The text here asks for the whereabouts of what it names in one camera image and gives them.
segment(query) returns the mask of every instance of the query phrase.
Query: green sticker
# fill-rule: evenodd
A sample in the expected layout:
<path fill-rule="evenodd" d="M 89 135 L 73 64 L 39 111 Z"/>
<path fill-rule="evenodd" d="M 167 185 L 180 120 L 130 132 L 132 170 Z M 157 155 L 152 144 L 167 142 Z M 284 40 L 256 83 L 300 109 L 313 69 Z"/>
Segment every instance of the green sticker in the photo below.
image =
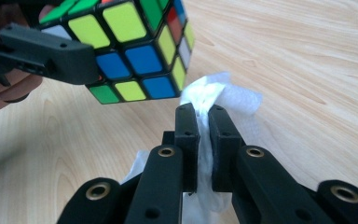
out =
<path fill-rule="evenodd" d="M 162 18 L 162 11 L 158 6 L 158 0 L 141 0 L 141 6 L 144 9 L 150 27 L 153 31 L 157 30 Z"/>
<path fill-rule="evenodd" d="M 181 91 L 183 87 L 185 86 L 186 81 L 186 70 L 183 67 L 182 61 L 179 57 L 176 57 L 175 64 L 173 66 L 172 70 L 173 78 L 175 79 L 176 85 Z"/>
<path fill-rule="evenodd" d="M 158 45 L 164 55 L 165 63 L 170 65 L 175 55 L 176 47 L 168 26 L 166 25 L 162 28 L 161 35 L 158 38 Z"/>
<path fill-rule="evenodd" d="M 99 0 L 80 0 L 74 7 L 71 8 L 71 10 L 69 10 L 68 14 L 71 15 L 89 9 L 95 6 L 98 2 Z"/>
<path fill-rule="evenodd" d="M 109 86 L 103 85 L 98 87 L 90 87 L 89 91 L 103 105 L 114 104 L 118 103 L 119 101 L 117 96 Z"/>
<path fill-rule="evenodd" d="M 110 29 L 119 42 L 126 42 L 146 36 L 146 29 L 132 2 L 126 2 L 103 11 Z"/>
<path fill-rule="evenodd" d="M 42 20 L 40 20 L 40 23 L 45 23 L 47 21 L 55 21 L 59 19 L 60 17 L 64 16 L 66 12 L 75 4 L 73 1 L 65 1 L 62 4 L 60 4 L 59 7 L 55 7 L 52 9 L 48 15 L 46 15 Z"/>
<path fill-rule="evenodd" d="M 92 45 L 95 49 L 107 47 L 110 40 L 100 23 L 92 15 L 79 17 L 68 22 L 80 42 Z"/>
<path fill-rule="evenodd" d="M 116 84 L 116 89 L 120 92 L 125 101 L 146 99 L 144 92 L 136 81 L 118 83 Z"/>
<path fill-rule="evenodd" d="M 170 0 L 158 0 L 159 1 L 159 6 L 161 7 L 161 10 L 164 10 L 165 7 L 168 5 L 168 3 L 170 2 Z"/>

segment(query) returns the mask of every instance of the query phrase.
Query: blue sticker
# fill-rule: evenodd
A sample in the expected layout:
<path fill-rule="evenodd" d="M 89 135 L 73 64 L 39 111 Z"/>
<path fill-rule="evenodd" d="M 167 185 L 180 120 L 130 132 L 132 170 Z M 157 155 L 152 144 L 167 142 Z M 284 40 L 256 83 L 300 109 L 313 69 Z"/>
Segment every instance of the blue sticker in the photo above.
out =
<path fill-rule="evenodd" d="M 182 24 L 182 26 L 184 26 L 186 21 L 186 12 L 185 12 L 185 8 L 183 7 L 182 1 L 174 0 L 173 5 L 175 6 L 176 13 L 178 14 L 180 23 Z"/>
<path fill-rule="evenodd" d="M 126 56 L 138 75 L 147 75 L 162 70 L 161 61 L 152 46 L 127 49 Z"/>
<path fill-rule="evenodd" d="M 171 98 L 175 96 L 175 91 L 167 77 L 145 79 L 144 85 L 153 99 Z"/>
<path fill-rule="evenodd" d="M 123 63 L 117 53 L 109 53 L 97 56 L 97 64 L 109 79 L 124 78 L 131 75 L 126 64 Z"/>

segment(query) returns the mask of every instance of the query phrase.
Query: cube face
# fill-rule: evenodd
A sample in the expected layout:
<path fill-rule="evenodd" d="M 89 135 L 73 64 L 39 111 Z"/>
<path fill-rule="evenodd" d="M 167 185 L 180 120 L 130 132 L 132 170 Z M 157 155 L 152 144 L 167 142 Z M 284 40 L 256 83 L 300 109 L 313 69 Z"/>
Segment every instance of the cube face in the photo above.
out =
<path fill-rule="evenodd" d="M 181 0 L 65 0 L 38 27 L 92 45 L 101 104 L 179 97 L 194 47 Z"/>

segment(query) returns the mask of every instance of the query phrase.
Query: white tissue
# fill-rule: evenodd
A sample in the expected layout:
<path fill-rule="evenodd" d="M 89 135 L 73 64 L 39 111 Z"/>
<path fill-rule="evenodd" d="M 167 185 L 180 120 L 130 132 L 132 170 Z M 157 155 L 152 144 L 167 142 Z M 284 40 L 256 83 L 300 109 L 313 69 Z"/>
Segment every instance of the white tissue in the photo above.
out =
<path fill-rule="evenodd" d="M 211 224 L 218 220 L 218 213 L 225 211 L 230 203 L 230 193 L 212 191 L 213 156 L 209 137 L 208 111 L 213 105 L 220 105 L 227 111 L 249 119 L 262 101 L 260 93 L 232 85 L 229 73 L 202 77 L 191 83 L 182 92 L 181 105 L 192 103 L 197 114 L 200 132 L 199 170 L 197 193 L 184 193 L 182 223 Z M 138 152 L 135 163 L 126 180 L 140 174 L 147 160 L 148 152 Z"/>

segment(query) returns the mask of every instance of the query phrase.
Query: wooden table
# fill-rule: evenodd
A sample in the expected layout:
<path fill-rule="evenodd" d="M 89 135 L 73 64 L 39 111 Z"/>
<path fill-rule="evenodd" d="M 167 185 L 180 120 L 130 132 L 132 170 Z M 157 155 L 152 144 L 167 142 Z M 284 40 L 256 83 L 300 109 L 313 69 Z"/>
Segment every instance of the wooden table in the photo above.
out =
<path fill-rule="evenodd" d="M 358 187 L 358 1 L 189 1 L 196 46 L 187 84 L 228 71 L 264 96 L 258 137 L 300 184 Z M 174 128 L 178 99 L 100 105 L 45 79 L 0 111 L 0 223 L 54 223 L 86 181 L 121 180 Z M 235 120 L 240 132 L 246 123 Z M 237 223 L 232 208 L 219 223 Z"/>

